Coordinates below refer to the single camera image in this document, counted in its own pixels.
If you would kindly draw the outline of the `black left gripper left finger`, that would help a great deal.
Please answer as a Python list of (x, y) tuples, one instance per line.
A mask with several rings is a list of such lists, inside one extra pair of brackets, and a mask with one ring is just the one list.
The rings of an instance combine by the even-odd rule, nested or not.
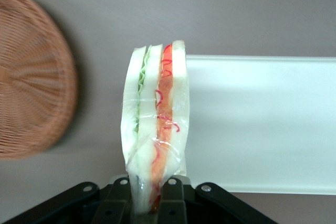
[(116, 179), (102, 190), (96, 223), (129, 223), (131, 188), (128, 177)]

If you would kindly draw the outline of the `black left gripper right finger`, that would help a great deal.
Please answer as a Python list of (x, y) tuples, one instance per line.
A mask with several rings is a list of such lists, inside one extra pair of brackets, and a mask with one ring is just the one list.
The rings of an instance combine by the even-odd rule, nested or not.
[(179, 179), (170, 178), (163, 185), (157, 216), (159, 224), (187, 223), (184, 187)]

